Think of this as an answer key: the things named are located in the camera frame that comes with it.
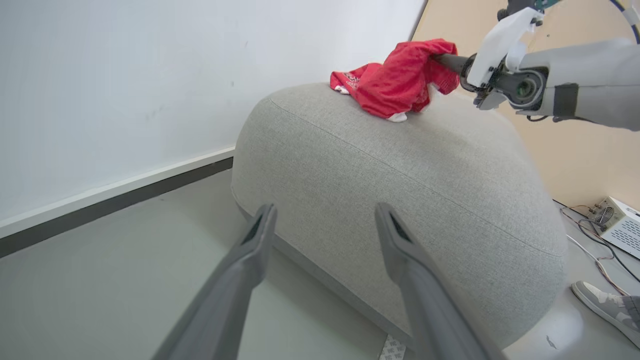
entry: beige wall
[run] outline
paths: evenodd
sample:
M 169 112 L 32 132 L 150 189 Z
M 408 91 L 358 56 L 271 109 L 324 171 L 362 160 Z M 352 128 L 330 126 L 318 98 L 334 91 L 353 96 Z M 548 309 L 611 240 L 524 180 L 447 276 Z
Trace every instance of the beige wall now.
M 413 39 L 444 38 L 455 42 L 461 55 L 471 55 L 506 3 L 429 0 Z M 526 35 L 524 42 L 531 52 L 612 37 L 633 39 L 633 34 L 610 2 L 564 0 L 547 10 L 544 25 L 534 35 Z M 533 123 L 515 115 L 507 104 L 499 112 L 520 132 L 554 199 L 567 205 L 590 205 L 612 195 L 640 208 L 640 133 L 578 120 L 555 124 L 549 118 Z

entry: shoe sole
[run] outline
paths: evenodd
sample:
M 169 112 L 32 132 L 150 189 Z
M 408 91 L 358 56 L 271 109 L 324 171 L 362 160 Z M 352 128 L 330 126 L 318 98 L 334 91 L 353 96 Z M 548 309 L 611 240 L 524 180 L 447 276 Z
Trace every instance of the shoe sole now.
M 637 331 L 634 331 L 630 327 L 626 326 L 624 323 L 617 321 L 611 315 L 602 311 L 596 304 L 594 304 L 589 298 L 584 296 L 582 292 L 576 287 L 575 284 L 571 284 L 571 290 L 575 294 L 575 296 L 582 301 L 583 304 L 587 305 L 594 313 L 599 315 L 604 320 L 607 320 L 611 325 L 615 326 L 620 332 L 622 332 L 631 342 L 637 347 L 640 348 L 640 334 Z

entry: patterned white strip on floor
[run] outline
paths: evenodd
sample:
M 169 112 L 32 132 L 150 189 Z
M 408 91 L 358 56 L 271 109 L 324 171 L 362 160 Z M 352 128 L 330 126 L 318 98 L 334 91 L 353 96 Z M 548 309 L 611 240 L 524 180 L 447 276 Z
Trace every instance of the patterned white strip on floor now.
M 391 335 L 387 335 L 385 347 L 382 348 L 382 352 L 380 353 L 380 360 L 402 360 L 405 351 L 406 346 L 392 338 Z

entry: pant leg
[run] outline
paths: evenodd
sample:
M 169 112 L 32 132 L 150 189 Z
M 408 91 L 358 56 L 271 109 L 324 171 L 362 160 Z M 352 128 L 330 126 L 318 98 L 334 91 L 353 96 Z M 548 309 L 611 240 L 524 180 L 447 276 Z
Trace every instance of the pant leg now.
M 629 311 L 631 319 L 636 323 L 638 329 L 640 329 L 640 296 L 623 296 L 622 301 L 625 308 Z

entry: power supply box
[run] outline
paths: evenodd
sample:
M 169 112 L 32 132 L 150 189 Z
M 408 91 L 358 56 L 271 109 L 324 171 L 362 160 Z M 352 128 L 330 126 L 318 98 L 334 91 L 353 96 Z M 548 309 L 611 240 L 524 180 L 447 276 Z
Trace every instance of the power supply box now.
M 589 214 L 598 234 L 608 242 L 640 259 L 640 211 L 607 197 Z

